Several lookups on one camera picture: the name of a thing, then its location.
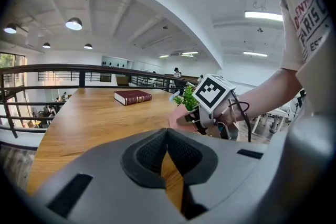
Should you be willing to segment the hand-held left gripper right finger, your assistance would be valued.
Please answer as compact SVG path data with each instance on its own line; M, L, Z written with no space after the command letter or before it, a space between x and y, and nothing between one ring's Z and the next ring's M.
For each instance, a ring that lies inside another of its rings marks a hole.
M169 223L274 223L265 195L279 166L279 136L268 145L167 131L168 150L183 175L184 212Z

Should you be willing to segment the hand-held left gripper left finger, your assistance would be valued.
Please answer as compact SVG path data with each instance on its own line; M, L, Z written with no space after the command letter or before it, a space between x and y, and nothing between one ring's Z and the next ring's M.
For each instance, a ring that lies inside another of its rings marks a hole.
M46 180L33 199L71 223L182 223L161 176L166 129L89 149Z

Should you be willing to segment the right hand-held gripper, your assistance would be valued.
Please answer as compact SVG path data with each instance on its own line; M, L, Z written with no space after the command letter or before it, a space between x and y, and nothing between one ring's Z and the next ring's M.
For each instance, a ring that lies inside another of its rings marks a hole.
M198 106L191 111L178 111L176 123L179 126L197 127L203 135L239 140L239 128L236 123L226 126L222 122L216 122L213 115L214 110L223 100L230 98L234 104L238 101L234 90L235 87L223 77L208 74L193 92Z

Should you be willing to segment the person's right hand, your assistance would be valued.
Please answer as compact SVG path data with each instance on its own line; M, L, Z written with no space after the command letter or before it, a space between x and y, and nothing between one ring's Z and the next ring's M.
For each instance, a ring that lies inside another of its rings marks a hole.
M214 110L213 115L216 122L222 122L229 126L237 122L237 108L232 99L223 100Z

